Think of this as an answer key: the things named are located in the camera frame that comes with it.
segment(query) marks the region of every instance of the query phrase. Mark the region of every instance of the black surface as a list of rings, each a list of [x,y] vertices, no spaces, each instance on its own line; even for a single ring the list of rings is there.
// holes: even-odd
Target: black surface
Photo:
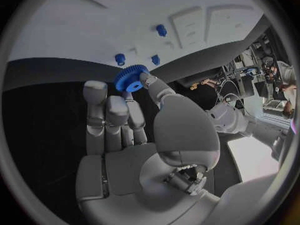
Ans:
[[[85,151],[86,103],[83,82],[33,85],[3,94],[3,122],[7,142],[23,178],[40,200],[72,225],[86,224],[75,197],[77,167]],[[191,91],[173,82],[179,94],[191,98],[203,109],[215,105],[216,93],[207,85]],[[109,95],[119,95],[111,83]],[[145,131],[154,141],[153,121],[159,111],[148,92],[133,94],[143,110]],[[208,190],[221,195],[238,183],[237,169],[227,146],[221,145],[220,162],[208,174]]]

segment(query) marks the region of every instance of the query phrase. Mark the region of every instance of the blue gear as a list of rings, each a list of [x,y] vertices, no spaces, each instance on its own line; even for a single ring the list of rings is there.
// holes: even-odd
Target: blue gear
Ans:
[[[140,82],[141,73],[149,73],[146,66],[138,64],[123,69],[115,77],[115,88],[120,92],[126,91],[128,93],[141,89],[143,87]]]

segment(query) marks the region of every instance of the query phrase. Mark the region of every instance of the person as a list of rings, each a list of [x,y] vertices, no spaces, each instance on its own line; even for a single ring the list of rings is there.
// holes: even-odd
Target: person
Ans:
[[[282,115],[286,119],[291,119],[294,115],[296,107],[296,77],[294,68],[283,61],[277,61],[279,72],[281,75],[282,85],[279,87],[283,91],[287,102],[283,108]]]

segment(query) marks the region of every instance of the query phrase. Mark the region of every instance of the blue plastic part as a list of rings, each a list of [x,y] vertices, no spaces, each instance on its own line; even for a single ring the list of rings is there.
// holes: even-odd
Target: blue plastic part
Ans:
[[[161,60],[160,60],[160,57],[158,55],[152,56],[151,59],[152,59],[152,63],[154,63],[156,66],[161,64]]]
[[[167,35],[167,30],[164,25],[160,24],[156,26],[156,31],[158,32],[159,36],[165,37]]]
[[[125,64],[125,55],[123,53],[119,53],[116,56],[114,56],[114,59],[118,66],[123,66]]]
[[[115,89],[120,92],[126,91],[128,93],[141,89],[143,87],[140,82],[141,73],[149,73],[146,66],[138,64],[126,67],[115,77]]]

